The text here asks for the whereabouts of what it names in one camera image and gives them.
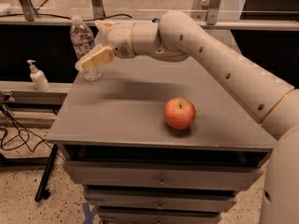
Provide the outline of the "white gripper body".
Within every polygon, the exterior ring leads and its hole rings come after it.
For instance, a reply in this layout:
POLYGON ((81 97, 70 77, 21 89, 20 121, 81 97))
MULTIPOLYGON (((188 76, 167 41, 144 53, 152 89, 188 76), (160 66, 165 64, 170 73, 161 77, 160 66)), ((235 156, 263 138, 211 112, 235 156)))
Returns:
POLYGON ((117 23, 108 33, 108 44, 113 48, 116 56, 121 59, 130 59, 135 57, 132 31, 134 25, 131 22, 117 23))

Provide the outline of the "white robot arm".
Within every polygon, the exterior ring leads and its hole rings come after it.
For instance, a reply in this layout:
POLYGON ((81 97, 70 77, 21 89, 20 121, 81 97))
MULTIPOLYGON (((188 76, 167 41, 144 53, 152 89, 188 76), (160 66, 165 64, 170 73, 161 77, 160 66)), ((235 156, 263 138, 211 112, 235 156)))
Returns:
POLYGON ((89 71, 147 55, 166 62, 193 57, 278 140, 264 183, 260 224, 299 223, 299 90, 209 35, 181 11, 157 22, 98 21, 100 43, 75 67, 89 71))

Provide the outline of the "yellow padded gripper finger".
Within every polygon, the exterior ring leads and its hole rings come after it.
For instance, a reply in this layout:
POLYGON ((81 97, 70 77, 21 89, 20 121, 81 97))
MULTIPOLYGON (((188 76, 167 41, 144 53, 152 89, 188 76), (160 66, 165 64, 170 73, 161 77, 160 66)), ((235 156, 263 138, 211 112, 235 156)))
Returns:
POLYGON ((114 57, 115 52, 112 47, 98 44, 75 63, 75 68, 80 72, 91 71, 101 65, 111 63, 114 57))
POLYGON ((108 35, 109 31, 116 25, 116 22, 97 20, 94 24, 102 35, 108 35))

